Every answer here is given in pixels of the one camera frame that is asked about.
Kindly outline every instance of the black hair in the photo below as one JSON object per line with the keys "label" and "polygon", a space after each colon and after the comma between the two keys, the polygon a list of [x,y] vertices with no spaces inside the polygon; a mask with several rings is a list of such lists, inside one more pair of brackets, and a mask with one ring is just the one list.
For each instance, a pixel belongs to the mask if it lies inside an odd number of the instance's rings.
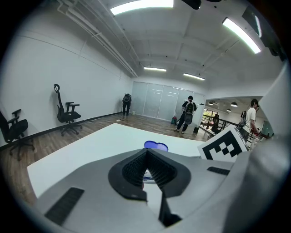
{"label": "black hair", "polygon": [[257,99],[253,99],[253,100],[251,101],[251,107],[253,107],[254,104],[257,104],[257,106],[259,106],[259,102],[258,102]]}

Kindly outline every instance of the white table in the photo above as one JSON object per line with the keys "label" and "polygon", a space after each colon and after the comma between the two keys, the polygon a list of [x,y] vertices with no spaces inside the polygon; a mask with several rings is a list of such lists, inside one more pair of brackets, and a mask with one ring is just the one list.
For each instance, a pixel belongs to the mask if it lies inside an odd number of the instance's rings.
{"label": "white table", "polygon": [[203,143],[114,123],[28,166],[35,195],[38,198],[49,187],[87,163],[142,149],[146,141],[164,143],[169,152],[190,157],[200,156],[197,146]]}

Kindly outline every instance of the black office chair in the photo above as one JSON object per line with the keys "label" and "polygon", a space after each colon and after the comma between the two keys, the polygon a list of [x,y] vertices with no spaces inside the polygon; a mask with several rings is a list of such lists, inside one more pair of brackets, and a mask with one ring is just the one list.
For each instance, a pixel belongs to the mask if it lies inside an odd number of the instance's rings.
{"label": "black office chair", "polygon": [[23,146],[30,146],[32,147],[32,150],[35,150],[35,147],[32,144],[26,143],[26,139],[21,138],[20,136],[24,137],[23,132],[27,130],[28,128],[28,122],[27,120],[21,120],[18,121],[19,116],[17,115],[18,112],[20,112],[21,109],[14,111],[12,114],[14,114],[14,118],[10,121],[7,121],[6,118],[3,116],[3,114],[0,112],[0,128],[4,137],[5,142],[8,144],[12,143],[13,140],[17,140],[16,145],[14,145],[10,149],[10,155],[12,155],[12,151],[18,147],[18,154],[17,154],[17,160],[20,161],[20,149]]}
{"label": "black office chair", "polygon": [[69,129],[73,130],[77,135],[79,134],[77,130],[74,129],[74,127],[80,127],[82,129],[81,125],[72,125],[71,123],[74,122],[75,119],[78,119],[81,117],[80,114],[75,112],[75,107],[80,106],[80,104],[73,104],[74,102],[67,102],[67,112],[65,112],[63,108],[62,101],[60,99],[60,86],[58,84],[54,84],[54,90],[58,94],[58,99],[59,99],[59,105],[58,106],[58,120],[61,123],[68,123],[65,125],[63,131],[61,132],[61,135],[64,136],[64,132],[68,131]]}
{"label": "black office chair", "polygon": [[218,128],[221,128],[219,127],[219,115],[218,114],[215,114],[214,117],[213,117],[213,126],[211,128],[211,131],[214,132],[214,134],[218,134],[221,132],[221,129],[219,130]]}

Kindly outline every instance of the purple plastic lid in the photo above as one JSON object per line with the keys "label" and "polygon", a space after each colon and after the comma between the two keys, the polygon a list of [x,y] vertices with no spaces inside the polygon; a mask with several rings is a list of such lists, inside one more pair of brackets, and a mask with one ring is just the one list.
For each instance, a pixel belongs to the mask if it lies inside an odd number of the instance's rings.
{"label": "purple plastic lid", "polygon": [[169,151],[169,148],[164,143],[156,143],[154,141],[146,141],[144,144],[144,148],[150,148],[150,149],[159,149],[162,151]]}

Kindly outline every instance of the man in white shirt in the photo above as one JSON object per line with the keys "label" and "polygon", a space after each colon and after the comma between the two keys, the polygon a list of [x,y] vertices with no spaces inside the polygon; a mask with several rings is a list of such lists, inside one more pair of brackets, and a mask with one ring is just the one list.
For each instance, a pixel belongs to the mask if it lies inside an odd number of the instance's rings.
{"label": "man in white shirt", "polygon": [[246,111],[246,124],[240,130],[242,137],[247,142],[250,132],[253,130],[255,133],[260,133],[258,128],[255,126],[256,111],[259,108],[259,102],[257,99],[251,101],[251,107]]}

